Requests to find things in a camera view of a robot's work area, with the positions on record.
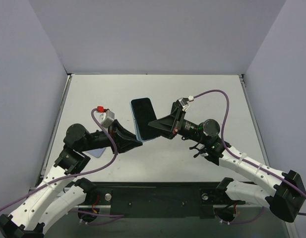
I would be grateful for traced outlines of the phone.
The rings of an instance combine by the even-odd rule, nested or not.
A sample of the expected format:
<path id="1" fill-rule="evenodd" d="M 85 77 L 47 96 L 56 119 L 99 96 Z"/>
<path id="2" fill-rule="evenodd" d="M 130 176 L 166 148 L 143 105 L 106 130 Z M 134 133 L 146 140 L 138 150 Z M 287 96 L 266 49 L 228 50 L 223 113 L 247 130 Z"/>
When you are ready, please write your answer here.
<path id="1" fill-rule="evenodd" d="M 156 115 L 149 98 L 133 99 L 130 102 L 133 116 L 136 139 L 146 142 L 160 136 L 154 128 L 148 125 L 149 122 L 156 120 Z"/>

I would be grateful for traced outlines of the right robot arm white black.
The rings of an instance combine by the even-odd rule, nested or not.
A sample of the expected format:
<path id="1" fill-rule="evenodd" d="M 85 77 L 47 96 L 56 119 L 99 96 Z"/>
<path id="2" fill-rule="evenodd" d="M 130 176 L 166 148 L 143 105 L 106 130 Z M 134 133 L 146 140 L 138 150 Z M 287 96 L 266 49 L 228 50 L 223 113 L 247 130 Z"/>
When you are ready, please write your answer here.
<path id="1" fill-rule="evenodd" d="M 149 126 L 167 139 L 181 135 L 182 140 L 196 142 L 194 157 L 230 169 L 247 178 L 244 183 L 232 178 L 223 179 L 216 189 L 216 198 L 222 203 L 229 200 L 257 204 L 269 210 L 279 219 L 292 223 L 305 202 L 306 190 L 301 176 L 290 170 L 284 172 L 271 168 L 242 153 L 223 140 L 223 131 L 218 122 L 208 119 L 200 124 L 185 120 L 189 107 L 188 99 L 173 103 L 168 116 L 149 122 Z"/>

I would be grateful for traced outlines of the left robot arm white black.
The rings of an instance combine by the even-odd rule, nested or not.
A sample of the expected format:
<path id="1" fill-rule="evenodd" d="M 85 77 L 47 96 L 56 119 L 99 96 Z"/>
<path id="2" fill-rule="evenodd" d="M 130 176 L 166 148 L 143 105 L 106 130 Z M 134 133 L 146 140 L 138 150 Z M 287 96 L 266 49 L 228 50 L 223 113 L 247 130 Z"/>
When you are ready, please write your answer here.
<path id="1" fill-rule="evenodd" d="M 64 138 L 64 147 L 54 165 L 36 189 L 17 199 L 21 205 L 0 215 L 0 232 L 5 238 L 42 238 L 47 230 L 74 206 L 95 201 L 95 185 L 85 178 L 109 167 L 118 154 L 142 146 L 135 134 L 114 120 L 108 128 L 90 133 L 73 124 Z M 104 166 L 84 172 L 90 161 L 86 151 L 110 147 L 113 158 Z"/>

